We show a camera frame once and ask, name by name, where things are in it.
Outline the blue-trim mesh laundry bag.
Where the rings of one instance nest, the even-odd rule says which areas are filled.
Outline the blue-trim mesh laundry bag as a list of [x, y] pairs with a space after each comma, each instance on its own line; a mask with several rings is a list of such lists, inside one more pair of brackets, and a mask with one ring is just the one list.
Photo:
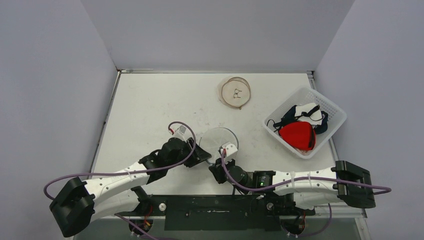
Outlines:
[[231, 142], [235, 144], [239, 150], [239, 139], [236, 134], [226, 127], [216, 127], [206, 131], [199, 140], [199, 146], [211, 154], [211, 158], [206, 160], [209, 165], [221, 158], [220, 147]]

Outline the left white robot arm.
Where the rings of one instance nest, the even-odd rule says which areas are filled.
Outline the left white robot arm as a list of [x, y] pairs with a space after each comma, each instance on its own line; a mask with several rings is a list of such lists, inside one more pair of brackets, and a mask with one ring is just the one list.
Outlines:
[[140, 195], [144, 185], [164, 178], [174, 167], [191, 168], [211, 157], [193, 138], [172, 137], [160, 149], [117, 172], [87, 173], [87, 180], [81, 179], [82, 174], [61, 177], [68, 181], [51, 199], [49, 209], [65, 238], [106, 216], [132, 211], [141, 216], [149, 210], [149, 201]]

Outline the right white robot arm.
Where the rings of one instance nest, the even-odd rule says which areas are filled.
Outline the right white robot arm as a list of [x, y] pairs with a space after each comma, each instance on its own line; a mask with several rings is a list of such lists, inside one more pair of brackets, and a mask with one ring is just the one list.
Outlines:
[[359, 209], [376, 206], [371, 189], [371, 173], [351, 162], [338, 160], [334, 166], [303, 172], [253, 171], [237, 166], [235, 160], [222, 164], [217, 159], [209, 171], [218, 184], [228, 182], [244, 194], [280, 197], [290, 215], [317, 205], [344, 202]]

